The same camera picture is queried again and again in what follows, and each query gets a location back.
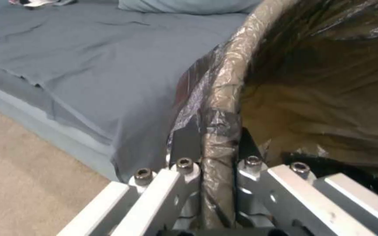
carpet floor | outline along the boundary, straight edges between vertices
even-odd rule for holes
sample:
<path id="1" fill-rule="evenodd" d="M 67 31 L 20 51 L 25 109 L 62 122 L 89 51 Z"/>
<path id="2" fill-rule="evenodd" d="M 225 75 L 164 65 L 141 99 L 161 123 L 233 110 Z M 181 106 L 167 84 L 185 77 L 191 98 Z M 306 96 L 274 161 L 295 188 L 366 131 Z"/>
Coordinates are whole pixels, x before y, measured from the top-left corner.
<path id="1" fill-rule="evenodd" d="M 108 183 L 0 114 L 0 236 L 56 235 Z"/>

mattress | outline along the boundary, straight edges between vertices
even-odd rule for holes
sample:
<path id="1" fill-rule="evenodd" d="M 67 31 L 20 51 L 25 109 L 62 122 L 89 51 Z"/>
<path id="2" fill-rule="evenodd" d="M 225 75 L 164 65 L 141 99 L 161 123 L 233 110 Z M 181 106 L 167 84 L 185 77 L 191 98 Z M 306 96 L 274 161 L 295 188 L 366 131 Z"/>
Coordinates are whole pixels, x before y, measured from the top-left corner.
<path id="1" fill-rule="evenodd" d="M 102 152 L 126 180 L 139 167 L 162 167 L 180 76 L 245 18 L 94 3 L 7 6 L 0 9 L 0 91 L 110 147 Z"/>

hex socket bolt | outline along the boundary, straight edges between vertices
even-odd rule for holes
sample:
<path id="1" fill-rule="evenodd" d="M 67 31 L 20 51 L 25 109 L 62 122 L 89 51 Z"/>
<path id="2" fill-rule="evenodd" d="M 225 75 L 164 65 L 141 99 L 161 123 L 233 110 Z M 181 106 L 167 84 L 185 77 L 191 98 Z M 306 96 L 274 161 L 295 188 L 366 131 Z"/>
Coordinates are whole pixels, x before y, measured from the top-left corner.
<path id="1" fill-rule="evenodd" d="M 302 179 L 307 179 L 310 174 L 310 167 L 302 162 L 293 162 L 290 165 L 290 169 L 299 175 Z"/>
<path id="2" fill-rule="evenodd" d="M 177 171 L 182 175 L 187 175 L 193 172 L 193 161 L 189 158 L 183 157 L 176 162 Z"/>
<path id="3" fill-rule="evenodd" d="M 262 160 L 257 156 L 249 156 L 244 160 L 244 165 L 247 170 L 257 172 L 262 168 Z"/>
<path id="4" fill-rule="evenodd" d="M 135 184 L 139 186 L 146 186 L 153 181 L 153 172 L 149 168 L 138 169 L 135 174 Z"/>

